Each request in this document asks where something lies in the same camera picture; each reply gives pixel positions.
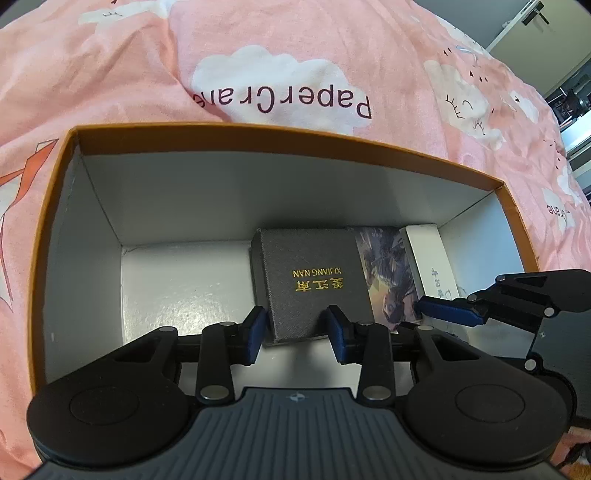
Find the black textured gift box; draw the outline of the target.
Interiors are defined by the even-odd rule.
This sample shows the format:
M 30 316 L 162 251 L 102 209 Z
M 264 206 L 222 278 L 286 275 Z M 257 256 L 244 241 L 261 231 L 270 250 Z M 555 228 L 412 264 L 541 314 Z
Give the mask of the black textured gift box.
M 254 300 L 269 314 L 266 344 L 327 334 L 322 312 L 372 323 L 368 287 L 351 229 L 262 229 L 250 243 Z

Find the illustrated card pack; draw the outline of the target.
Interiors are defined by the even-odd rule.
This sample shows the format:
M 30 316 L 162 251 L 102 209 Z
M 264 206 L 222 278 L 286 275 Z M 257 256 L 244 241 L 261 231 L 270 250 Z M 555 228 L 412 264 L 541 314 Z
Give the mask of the illustrated card pack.
M 355 227 L 370 306 L 377 323 L 396 331 L 401 323 L 421 324 L 417 288 L 399 229 Z

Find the white glasses case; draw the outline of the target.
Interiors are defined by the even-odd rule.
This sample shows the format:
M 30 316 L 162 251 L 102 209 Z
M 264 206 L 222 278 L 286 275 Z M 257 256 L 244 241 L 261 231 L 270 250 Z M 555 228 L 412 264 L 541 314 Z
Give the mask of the white glasses case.
M 409 225 L 401 230 L 401 235 L 418 298 L 459 298 L 457 282 L 438 227 L 435 224 Z

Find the pink patterned duvet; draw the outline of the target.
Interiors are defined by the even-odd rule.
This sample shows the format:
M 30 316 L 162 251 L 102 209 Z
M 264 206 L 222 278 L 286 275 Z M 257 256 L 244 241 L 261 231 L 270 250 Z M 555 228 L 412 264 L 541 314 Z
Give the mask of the pink patterned duvet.
M 413 1 L 47 1 L 1 31 L 1 475 L 39 460 L 26 303 L 76 126 L 270 124 L 359 136 L 503 180 L 539 265 L 588 268 L 590 207 L 536 89 Z

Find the orange cardboard box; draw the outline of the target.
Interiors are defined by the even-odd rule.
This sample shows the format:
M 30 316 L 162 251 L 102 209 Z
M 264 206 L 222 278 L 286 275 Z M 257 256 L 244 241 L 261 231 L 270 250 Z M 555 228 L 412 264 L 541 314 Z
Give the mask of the orange cardboard box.
M 31 262 L 30 383 L 121 345 L 129 317 L 236 319 L 266 229 L 442 231 L 465 289 L 539 268 L 500 179 L 344 135 L 221 123 L 86 125 L 53 148 Z

